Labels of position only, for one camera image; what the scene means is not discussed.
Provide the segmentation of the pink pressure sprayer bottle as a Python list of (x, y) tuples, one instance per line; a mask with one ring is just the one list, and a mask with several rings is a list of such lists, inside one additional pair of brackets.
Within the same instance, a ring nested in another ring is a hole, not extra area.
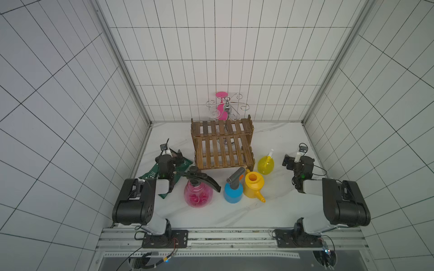
[(196, 166), (176, 174), (188, 180), (184, 189), (184, 199), (190, 207), (202, 208), (208, 205), (212, 200), (213, 192), (221, 191), (221, 186)]

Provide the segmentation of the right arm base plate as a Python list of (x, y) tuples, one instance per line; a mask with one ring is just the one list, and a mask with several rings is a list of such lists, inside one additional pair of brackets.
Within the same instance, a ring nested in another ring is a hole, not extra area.
[(295, 231), (294, 229), (276, 229), (272, 236), (277, 241), (279, 248), (322, 248), (323, 244), (319, 236)]

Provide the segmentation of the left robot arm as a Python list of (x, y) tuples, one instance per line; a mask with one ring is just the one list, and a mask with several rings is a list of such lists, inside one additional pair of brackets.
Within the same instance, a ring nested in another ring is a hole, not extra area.
[(124, 181), (112, 219), (122, 225), (137, 224), (152, 236), (169, 236), (170, 222), (154, 214), (154, 204), (157, 195), (173, 191), (176, 167), (184, 163), (184, 157), (181, 151), (167, 149), (156, 158), (156, 163), (158, 169), (154, 177)]

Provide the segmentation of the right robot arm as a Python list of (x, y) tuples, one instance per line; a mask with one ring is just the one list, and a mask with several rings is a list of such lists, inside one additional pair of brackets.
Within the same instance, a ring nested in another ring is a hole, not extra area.
[(299, 193), (322, 199), (322, 207), (316, 214), (297, 220), (295, 236), (320, 236), (336, 228), (368, 226), (371, 213), (358, 184), (326, 177), (314, 179), (314, 162), (300, 152), (295, 157), (286, 155), (282, 162), (293, 172), (292, 183)]

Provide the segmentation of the yellow-green spray bottle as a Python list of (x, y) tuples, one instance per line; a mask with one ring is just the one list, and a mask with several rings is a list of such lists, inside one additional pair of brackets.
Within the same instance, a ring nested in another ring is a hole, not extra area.
[(257, 169), (261, 175), (268, 175), (274, 170), (273, 152), (274, 150), (271, 149), (271, 151), (258, 162)]

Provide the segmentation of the yellow watering can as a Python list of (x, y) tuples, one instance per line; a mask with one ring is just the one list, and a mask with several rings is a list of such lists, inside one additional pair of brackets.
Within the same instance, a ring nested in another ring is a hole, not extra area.
[(250, 171), (247, 169), (247, 173), (245, 175), (245, 181), (243, 184), (243, 194), (248, 198), (257, 198), (262, 203), (265, 203), (266, 200), (264, 196), (261, 194), (261, 189), (264, 187), (264, 178), (263, 176), (254, 171)]

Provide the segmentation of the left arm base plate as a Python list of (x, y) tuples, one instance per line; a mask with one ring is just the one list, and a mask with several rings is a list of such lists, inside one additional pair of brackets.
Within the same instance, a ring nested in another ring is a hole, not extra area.
[(142, 240), (142, 248), (186, 248), (188, 230), (170, 230), (161, 236), (146, 234)]

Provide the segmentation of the blue spray bottle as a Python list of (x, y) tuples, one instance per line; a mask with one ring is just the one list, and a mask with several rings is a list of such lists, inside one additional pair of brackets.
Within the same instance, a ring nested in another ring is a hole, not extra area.
[(240, 184), (246, 172), (245, 167), (240, 167), (227, 178), (224, 187), (224, 198), (228, 203), (238, 203), (243, 197), (243, 186)]

